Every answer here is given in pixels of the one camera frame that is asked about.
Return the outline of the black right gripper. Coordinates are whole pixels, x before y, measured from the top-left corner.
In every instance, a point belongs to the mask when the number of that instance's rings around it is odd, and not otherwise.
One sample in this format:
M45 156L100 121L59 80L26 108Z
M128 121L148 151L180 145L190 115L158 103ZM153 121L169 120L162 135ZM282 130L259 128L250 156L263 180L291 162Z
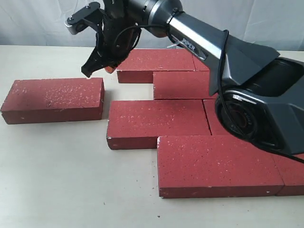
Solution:
M141 32L133 19L104 16L101 31L96 33L96 46L81 72L86 77L101 69L113 73L137 45Z

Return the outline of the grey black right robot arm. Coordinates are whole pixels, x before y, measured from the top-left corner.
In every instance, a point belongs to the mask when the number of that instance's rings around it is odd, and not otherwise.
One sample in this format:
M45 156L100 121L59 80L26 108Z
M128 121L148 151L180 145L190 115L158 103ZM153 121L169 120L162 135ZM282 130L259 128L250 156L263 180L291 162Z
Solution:
M230 134L267 152L304 152L303 62L215 28L184 12L178 0L104 0L76 15L77 29L96 32L95 48L81 68L87 77L118 67L146 29L208 67L216 115Z

